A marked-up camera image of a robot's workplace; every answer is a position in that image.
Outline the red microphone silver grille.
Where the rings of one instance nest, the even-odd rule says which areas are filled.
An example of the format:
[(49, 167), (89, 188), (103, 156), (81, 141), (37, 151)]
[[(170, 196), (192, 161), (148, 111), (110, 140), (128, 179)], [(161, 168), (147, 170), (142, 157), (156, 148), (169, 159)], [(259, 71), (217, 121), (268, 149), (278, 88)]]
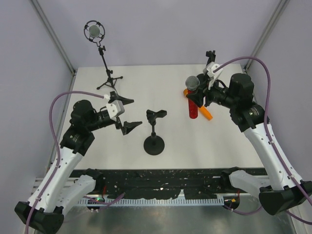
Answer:
[[(186, 95), (192, 94), (199, 87), (200, 81), (196, 76), (189, 76), (186, 81)], [(197, 105), (188, 98), (188, 108), (189, 108), (189, 117), (191, 119), (196, 119), (198, 117), (198, 107)]]

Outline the orange microphone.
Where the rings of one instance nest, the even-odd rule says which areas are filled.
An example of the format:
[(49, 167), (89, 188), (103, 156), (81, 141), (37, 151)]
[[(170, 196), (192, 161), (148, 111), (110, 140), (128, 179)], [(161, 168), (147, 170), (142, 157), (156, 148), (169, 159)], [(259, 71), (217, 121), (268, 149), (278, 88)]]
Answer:
[[(187, 95), (187, 90), (185, 89), (183, 91), (183, 94), (186, 98)], [(192, 101), (188, 100), (188, 110), (189, 110), (189, 117), (191, 119), (196, 119), (198, 117), (198, 112), (200, 112), (207, 120), (212, 120), (213, 116), (211, 115), (211, 113), (204, 107), (197, 107)]]

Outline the black round-base mic stand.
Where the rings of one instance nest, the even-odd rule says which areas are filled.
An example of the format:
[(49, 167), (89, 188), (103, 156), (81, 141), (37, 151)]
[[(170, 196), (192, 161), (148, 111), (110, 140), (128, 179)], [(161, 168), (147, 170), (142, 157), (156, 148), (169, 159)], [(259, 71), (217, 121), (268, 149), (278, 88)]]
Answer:
[(211, 72), (213, 71), (213, 65), (215, 64), (215, 50), (206, 52), (207, 63), (206, 67), (203, 70), (203, 73), (207, 76), (207, 80), (211, 78)]

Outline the black tripod stand shock mount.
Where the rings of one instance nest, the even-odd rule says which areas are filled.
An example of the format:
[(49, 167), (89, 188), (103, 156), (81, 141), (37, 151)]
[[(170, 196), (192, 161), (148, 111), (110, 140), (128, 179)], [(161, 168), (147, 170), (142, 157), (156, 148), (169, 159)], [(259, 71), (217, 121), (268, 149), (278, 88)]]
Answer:
[[(95, 25), (95, 24), (100, 28), (100, 35), (97, 38), (91, 37), (89, 35), (89, 32), (88, 32), (89, 27), (91, 25)], [(106, 47), (104, 45), (101, 45), (101, 42), (105, 38), (105, 34), (106, 34), (106, 31), (105, 31), (105, 28), (104, 28), (103, 24), (100, 23), (99, 21), (96, 21), (96, 20), (90, 20), (90, 21), (86, 22), (86, 24), (85, 24), (85, 26), (83, 28), (83, 33), (84, 33), (85, 38), (89, 42), (94, 43), (97, 46), (97, 50), (98, 50), (99, 55), (100, 55), (100, 57), (102, 59), (102, 62), (103, 62), (104, 67), (105, 67), (105, 72), (106, 72), (106, 75), (107, 75), (107, 80), (103, 84), (98, 86), (97, 90), (100, 90), (102, 87), (107, 86), (109, 88), (112, 88), (118, 94), (118, 92), (116, 90), (116, 82), (119, 79), (123, 79), (123, 76), (113, 78), (112, 77), (113, 70), (110, 70), (108, 68), (108, 66), (107, 66), (107, 63), (106, 63), (106, 60), (105, 60), (105, 57), (104, 57), (104, 52), (106, 51)]]

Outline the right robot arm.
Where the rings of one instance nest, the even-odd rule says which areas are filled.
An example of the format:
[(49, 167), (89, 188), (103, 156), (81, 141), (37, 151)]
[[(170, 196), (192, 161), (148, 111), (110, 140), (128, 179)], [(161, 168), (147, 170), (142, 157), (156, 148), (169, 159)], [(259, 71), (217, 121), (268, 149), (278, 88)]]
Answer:
[(236, 73), (228, 87), (220, 80), (210, 87), (210, 81), (205, 74), (188, 77), (186, 97), (197, 108), (211, 103), (228, 108), (232, 121), (252, 144), (268, 175), (268, 179), (260, 179), (233, 167), (221, 173), (221, 188), (226, 192), (240, 189), (249, 193), (259, 199), (270, 215), (302, 204), (306, 200), (304, 193), (312, 194), (312, 183), (304, 181), (286, 159), (264, 109), (253, 100), (251, 77)]

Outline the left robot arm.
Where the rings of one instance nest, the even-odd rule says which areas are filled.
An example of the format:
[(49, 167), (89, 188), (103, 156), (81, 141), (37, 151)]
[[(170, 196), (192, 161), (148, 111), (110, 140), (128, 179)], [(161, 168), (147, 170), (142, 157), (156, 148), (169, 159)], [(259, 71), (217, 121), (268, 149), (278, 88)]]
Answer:
[(97, 111), (88, 100), (77, 101), (71, 112), (70, 127), (61, 141), (54, 140), (57, 155), (47, 174), (35, 192), (26, 202), (18, 202), (15, 213), (25, 224), (24, 232), (29, 228), (42, 234), (55, 234), (64, 222), (71, 208), (88, 193), (101, 194), (105, 188), (103, 174), (96, 169), (87, 169), (73, 185), (64, 188), (72, 171), (86, 155), (95, 140), (94, 131), (114, 125), (123, 135), (129, 134), (137, 122), (121, 122), (119, 116), (124, 106), (134, 100), (122, 97), (112, 91), (109, 95), (94, 97), (107, 100)]

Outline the black front rail base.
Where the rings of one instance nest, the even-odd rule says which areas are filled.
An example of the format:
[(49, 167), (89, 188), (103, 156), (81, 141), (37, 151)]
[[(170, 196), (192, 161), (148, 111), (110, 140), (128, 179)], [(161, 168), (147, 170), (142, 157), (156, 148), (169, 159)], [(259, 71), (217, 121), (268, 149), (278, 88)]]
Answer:
[(176, 199), (184, 192), (187, 199), (216, 198), (217, 194), (245, 193), (223, 182), (229, 169), (150, 169), (100, 170), (104, 180), (101, 191), (108, 198), (124, 194), (125, 199)]

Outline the right aluminium frame post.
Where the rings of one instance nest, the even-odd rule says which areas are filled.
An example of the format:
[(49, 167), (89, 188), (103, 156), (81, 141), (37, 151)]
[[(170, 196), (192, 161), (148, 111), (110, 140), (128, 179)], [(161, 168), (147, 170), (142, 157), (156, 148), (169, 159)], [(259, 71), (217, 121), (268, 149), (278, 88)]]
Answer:
[(286, 10), (290, 0), (279, 0), (276, 8), (274, 9), (273, 13), (271, 14), (263, 32), (261, 33), (260, 38), (258, 39), (252, 53), (251, 57), (257, 57), (260, 53), (261, 49), (264, 47), (265, 43), (267, 42), (269, 36), (271, 35), (273, 29), (277, 25), (279, 19), (283, 15), (284, 11)]

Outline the aluminium frame post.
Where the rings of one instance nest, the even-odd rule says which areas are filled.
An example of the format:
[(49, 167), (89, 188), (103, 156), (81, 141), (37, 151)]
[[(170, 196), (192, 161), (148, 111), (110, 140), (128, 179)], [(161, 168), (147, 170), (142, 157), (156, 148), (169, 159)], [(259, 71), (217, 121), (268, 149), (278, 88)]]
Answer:
[(72, 65), (67, 53), (64, 50), (64, 47), (62, 46), (57, 34), (55, 33), (49, 19), (47, 18), (43, 8), (41, 7), (38, 0), (29, 0), (30, 4), (34, 8), (34, 11), (39, 17), (39, 20), (43, 24), (47, 34), (49, 35), (50, 39), (52, 40), (53, 44), (55, 45), (58, 53), (60, 54), (61, 58), (65, 62), (67, 68), (69, 69), (71, 75), (74, 75), (76, 70), (74, 66)]
[(273, 13), (271, 14), (263, 32), (261, 33), (260, 38), (258, 39), (252, 53), (251, 57), (257, 57), (260, 53), (261, 49), (264, 47), (265, 43), (267, 42), (269, 36), (271, 35), (273, 29), (277, 25), (279, 19), (283, 15), (284, 11), (286, 10), (290, 0), (279, 0), (276, 8), (274, 9)]

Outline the left aluminium frame post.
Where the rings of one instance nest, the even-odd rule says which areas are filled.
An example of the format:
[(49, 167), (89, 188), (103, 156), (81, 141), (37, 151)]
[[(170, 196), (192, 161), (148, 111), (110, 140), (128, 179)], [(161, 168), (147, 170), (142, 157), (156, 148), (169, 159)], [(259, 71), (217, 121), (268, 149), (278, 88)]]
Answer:
[(43, 24), (47, 34), (49, 35), (50, 39), (52, 40), (53, 44), (55, 45), (58, 53), (60, 54), (61, 58), (65, 62), (67, 68), (69, 69), (71, 75), (74, 75), (76, 70), (74, 66), (72, 65), (67, 53), (64, 50), (64, 47), (62, 46), (57, 34), (55, 33), (49, 19), (47, 18), (43, 8), (41, 7), (38, 0), (29, 0), (30, 4), (34, 8), (34, 11), (39, 17), (39, 20)]

